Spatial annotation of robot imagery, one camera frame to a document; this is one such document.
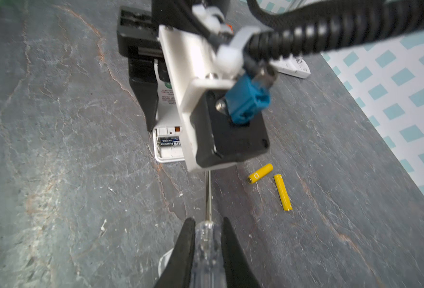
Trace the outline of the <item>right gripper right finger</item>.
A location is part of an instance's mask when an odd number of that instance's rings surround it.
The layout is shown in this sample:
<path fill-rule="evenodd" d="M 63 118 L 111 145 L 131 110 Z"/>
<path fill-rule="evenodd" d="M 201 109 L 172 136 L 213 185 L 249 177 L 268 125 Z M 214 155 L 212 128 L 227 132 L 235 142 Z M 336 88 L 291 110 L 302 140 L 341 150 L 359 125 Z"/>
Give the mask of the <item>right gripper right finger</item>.
<path fill-rule="evenodd" d="M 222 222 L 222 255 L 228 288 L 260 288 L 228 217 Z"/>

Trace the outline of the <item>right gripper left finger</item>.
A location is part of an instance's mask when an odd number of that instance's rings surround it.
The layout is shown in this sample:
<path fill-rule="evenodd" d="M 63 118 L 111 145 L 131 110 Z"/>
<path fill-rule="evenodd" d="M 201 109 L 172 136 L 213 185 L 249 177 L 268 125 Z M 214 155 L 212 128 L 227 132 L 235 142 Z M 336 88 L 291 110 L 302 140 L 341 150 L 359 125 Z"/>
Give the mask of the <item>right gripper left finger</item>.
<path fill-rule="evenodd" d="M 193 218 L 187 218 L 182 226 L 170 260 L 155 284 L 155 288 L 188 288 L 195 251 L 195 227 Z"/>

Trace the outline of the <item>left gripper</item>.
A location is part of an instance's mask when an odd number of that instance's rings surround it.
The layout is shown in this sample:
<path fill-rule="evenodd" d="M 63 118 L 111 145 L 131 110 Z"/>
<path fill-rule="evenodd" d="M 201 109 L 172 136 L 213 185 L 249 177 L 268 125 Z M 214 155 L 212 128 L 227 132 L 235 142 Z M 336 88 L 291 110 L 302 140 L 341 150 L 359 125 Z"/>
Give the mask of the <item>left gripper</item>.
<path fill-rule="evenodd" d="M 147 131 L 152 132 L 159 104 L 158 81 L 154 61 L 146 59 L 163 58 L 164 55 L 151 12 L 121 6 L 117 42 L 119 53 L 128 58 L 129 84 L 146 118 Z"/>

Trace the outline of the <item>clear handle screwdriver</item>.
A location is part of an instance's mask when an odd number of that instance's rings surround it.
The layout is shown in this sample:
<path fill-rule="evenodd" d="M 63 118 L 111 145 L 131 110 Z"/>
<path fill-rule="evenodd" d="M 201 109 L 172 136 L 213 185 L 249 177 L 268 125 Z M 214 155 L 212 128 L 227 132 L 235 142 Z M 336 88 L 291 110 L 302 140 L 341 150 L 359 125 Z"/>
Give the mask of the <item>clear handle screwdriver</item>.
<path fill-rule="evenodd" d="M 191 271 L 192 288 L 225 288 L 220 226 L 212 218 L 212 174 L 205 173 L 206 217 L 196 225 L 195 251 Z"/>

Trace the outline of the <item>white remote control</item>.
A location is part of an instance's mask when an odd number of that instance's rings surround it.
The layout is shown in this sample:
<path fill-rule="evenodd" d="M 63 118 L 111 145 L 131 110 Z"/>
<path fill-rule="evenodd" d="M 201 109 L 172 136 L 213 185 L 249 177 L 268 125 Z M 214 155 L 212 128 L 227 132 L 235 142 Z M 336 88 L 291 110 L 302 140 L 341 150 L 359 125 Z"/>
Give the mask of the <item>white remote control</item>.
<path fill-rule="evenodd" d="M 290 56 L 289 58 L 281 58 L 273 60 L 270 64 L 281 74 L 292 77 L 307 79 L 311 75 L 310 68 L 305 60 L 300 56 Z"/>
<path fill-rule="evenodd" d="M 152 131 L 154 158 L 159 163 L 183 162 L 184 155 L 181 146 L 161 148 L 157 144 L 159 137 L 178 136 L 180 138 L 182 126 L 165 63 L 156 60 L 154 70 L 158 81 L 159 97 L 156 125 Z"/>

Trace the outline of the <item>black and blue battery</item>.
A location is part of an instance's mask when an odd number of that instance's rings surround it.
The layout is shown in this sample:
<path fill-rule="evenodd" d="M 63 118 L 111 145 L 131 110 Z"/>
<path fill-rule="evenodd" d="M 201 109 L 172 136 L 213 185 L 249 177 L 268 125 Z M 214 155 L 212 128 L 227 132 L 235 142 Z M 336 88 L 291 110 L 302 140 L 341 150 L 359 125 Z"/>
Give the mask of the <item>black and blue battery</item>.
<path fill-rule="evenodd" d="M 178 136 L 159 137 L 157 140 L 157 144 L 161 148 L 181 145 L 180 139 Z"/>

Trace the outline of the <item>yellow battery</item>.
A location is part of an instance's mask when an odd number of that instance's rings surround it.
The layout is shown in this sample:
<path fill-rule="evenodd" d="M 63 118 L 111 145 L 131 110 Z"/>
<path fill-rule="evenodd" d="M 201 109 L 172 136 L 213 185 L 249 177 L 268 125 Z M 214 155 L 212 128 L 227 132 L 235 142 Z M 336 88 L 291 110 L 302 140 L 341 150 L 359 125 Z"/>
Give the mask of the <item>yellow battery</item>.
<path fill-rule="evenodd" d="M 272 164 L 266 164 L 262 168 L 258 169 L 256 172 L 249 175 L 247 177 L 247 182 L 249 184 L 255 184 L 261 178 L 265 177 L 266 175 L 268 175 L 272 171 L 273 171 L 273 165 Z"/>
<path fill-rule="evenodd" d="M 292 211 L 291 199 L 288 196 L 287 189 L 285 187 L 285 183 L 281 174 L 274 175 L 274 180 L 276 184 L 277 191 L 279 193 L 279 197 L 282 203 L 282 207 L 284 211 Z"/>

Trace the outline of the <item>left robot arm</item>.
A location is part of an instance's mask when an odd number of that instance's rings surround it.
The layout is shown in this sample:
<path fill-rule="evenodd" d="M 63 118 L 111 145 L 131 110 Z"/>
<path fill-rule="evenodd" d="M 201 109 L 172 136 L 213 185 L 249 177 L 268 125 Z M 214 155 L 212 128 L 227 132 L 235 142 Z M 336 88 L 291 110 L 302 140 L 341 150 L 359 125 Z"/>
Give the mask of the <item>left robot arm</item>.
<path fill-rule="evenodd" d="M 118 48 L 130 62 L 162 59 L 159 25 L 203 36 L 214 49 L 231 43 L 230 32 L 214 32 L 200 22 L 193 8 L 212 9 L 212 18 L 224 23 L 228 1 L 153 1 L 150 12 L 125 7 L 117 28 Z M 197 110 L 196 124 L 219 131 L 246 127 L 263 129 L 261 111 L 270 103 L 268 89 L 251 83 L 262 65 L 280 57 L 309 55 L 424 30 L 424 1 L 324 1 L 282 14 L 269 14 L 256 1 L 251 13 L 268 31 L 257 32 L 244 42 L 246 75 L 240 86 L 225 97 L 226 115 Z"/>

